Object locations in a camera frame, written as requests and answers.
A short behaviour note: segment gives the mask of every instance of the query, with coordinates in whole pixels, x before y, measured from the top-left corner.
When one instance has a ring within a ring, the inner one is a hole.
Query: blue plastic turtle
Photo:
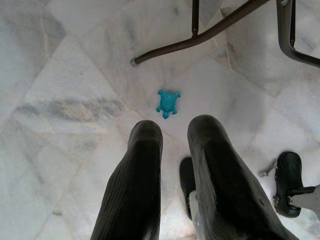
[[[171,90],[165,92],[160,90],[158,94],[161,95],[160,105],[156,108],[157,112],[163,111],[163,118],[167,119],[169,117],[169,113],[176,114],[176,100],[180,98],[180,93],[172,93]]]

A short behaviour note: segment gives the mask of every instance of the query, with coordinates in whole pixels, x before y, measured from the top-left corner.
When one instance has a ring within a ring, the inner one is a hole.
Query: marble floor
[[[320,57],[320,4],[296,0],[296,48]],[[245,0],[200,1],[200,31]],[[140,120],[159,124],[161,240],[195,240],[178,167],[187,127],[221,121],[258,176],[282,151],[320,184],[320,70],[278,46],[271,1],[198,46],[138,67],[129,60],[191,35],[191,0],[0,0],[0,239],[88,240],[110,175]],[[179,91],[178,114],[156,112],[159,89]],[[275,171],[260,178],[270,201]],[[319,240],[303,209],[279,216],[300,240]]]

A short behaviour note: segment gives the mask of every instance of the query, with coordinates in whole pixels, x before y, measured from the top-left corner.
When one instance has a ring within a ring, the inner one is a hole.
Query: toy turtle
[[[176,100],[180,98],[180,93],[172,93],[171,90],[165,92],[160,90],[158,92],[161,95],[160,105],[156,108],[156,111],[159,113],[161,110],[163,111],[163,118],[167,119],[169,117],[169,113],[176,114]]]

